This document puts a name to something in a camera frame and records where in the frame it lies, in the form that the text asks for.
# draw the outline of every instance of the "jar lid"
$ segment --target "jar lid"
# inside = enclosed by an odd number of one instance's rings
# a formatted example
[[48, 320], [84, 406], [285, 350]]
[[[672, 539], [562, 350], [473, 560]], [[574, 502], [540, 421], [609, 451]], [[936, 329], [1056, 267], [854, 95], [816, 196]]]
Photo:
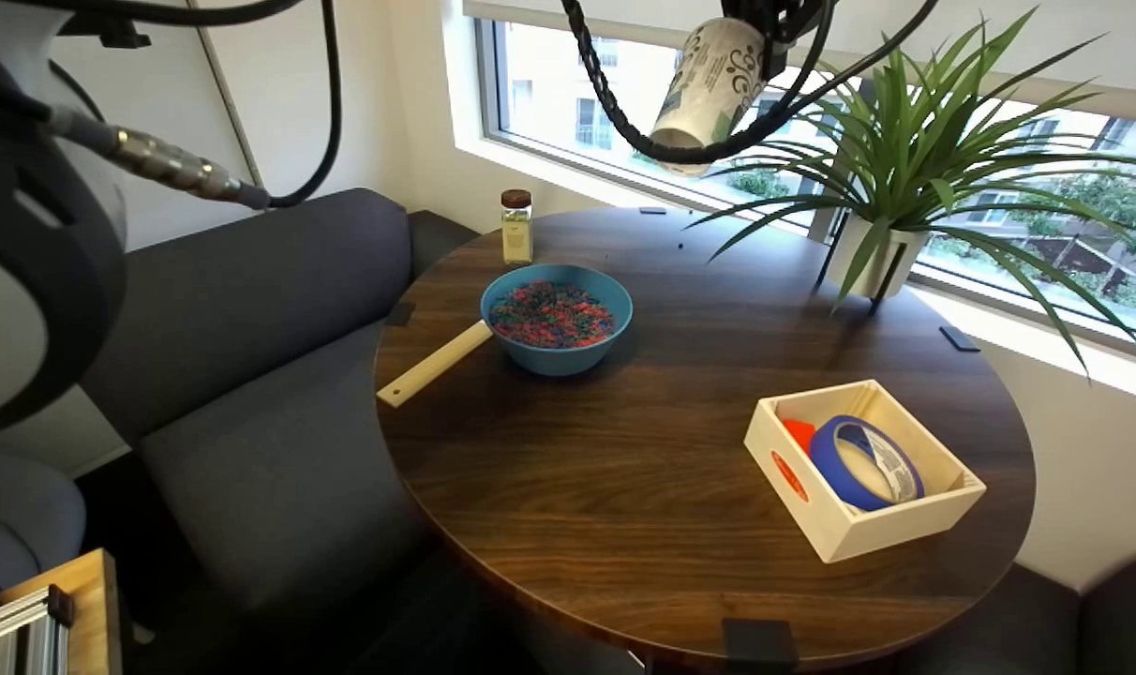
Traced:
[[498, 202], [519, 209], [519, 207], [530, 207], [532, 196], [524, 189], [510, 189], [510, 192], [498, 196]]

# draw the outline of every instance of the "white box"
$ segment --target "white box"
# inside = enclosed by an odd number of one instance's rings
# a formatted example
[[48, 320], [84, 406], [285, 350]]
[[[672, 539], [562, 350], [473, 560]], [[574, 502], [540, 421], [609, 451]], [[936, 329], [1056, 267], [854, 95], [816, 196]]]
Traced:
[[[926, 494], [884, 509], [846, 507], [785, 429], [785, 421], [808, 421], [820, 429], [834, 416], [861, 416], [868, 425], [881, 429], [898, 447], [903, 447], [906, 460], [926, 482]], [[903, 539], [946, 531], [988, 492], [988, 482], [874, 379], [763, 396], [750, 416], [748, 451], [755, 454], [756, 467], [769, 475], [769, 482], [776, 486], [820, 564], [839, 564], [898, 546]]]

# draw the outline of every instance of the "round wooden table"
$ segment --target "round wooden table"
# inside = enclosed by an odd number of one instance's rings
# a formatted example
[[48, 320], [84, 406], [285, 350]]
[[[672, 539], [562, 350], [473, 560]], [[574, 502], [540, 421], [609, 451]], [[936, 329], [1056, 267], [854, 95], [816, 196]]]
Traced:
[[[1024, 421], [979, 354], [906, 287], [868, 314], [813, 291], [825, 247], [585, 209], [537, 220], [540, 262], [620, 276], [638, 314], [582, 379], [523, 374], [497, 342], [383, 430], [428, 520], [524, 606], [655, 662], [743, 659], [730, 622], [789, 625], [800, 669], [898, 654], [979, 605], [1033, 520]], [[374, 381], [477, 320], [498, 236], [434, 262], [385, 327]], [[879, 379], [988, 482], [941, 535], [825, 567], [743, 447], [756, 396]]]

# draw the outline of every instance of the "plant pot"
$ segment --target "plant pot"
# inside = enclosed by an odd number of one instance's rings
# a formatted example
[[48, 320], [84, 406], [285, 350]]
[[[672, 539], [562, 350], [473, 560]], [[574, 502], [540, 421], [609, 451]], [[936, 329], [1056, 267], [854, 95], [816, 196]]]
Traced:
[[[839, 225], [839, 231], [828, 245], [820, 285], [828, 285], [834, 291], [839, 291], [846, 285], [853, 260], [861, 247], [868, 231], [870, 231], [870, 220], [861, 220], [861, 217], [846, 217]], [[898, 295], [926, 245], [931, 245], [931, 231], [893, 230], [893, 245], [874, 252], [874, 260], [861, 267], [861, 272], [854, 276], [854, 285], [846, 291], [870, 295], [874, 302]]]

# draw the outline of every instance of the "blue tape roll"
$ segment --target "blue tape roll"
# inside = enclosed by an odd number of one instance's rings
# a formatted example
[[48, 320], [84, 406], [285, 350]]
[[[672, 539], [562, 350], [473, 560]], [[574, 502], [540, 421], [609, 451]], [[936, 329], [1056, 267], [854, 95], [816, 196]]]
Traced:
[[[843, 454], [868, 454], [884, 492], [868, 486], [861, 475], [846, 467]], [[834, 416], [820, 425], [813, 434], [813, 466], [828, 486], [858, 509], [881, 509], [926, 494], [926, 482], [919, 480], [906, 454], [861, 416]]]

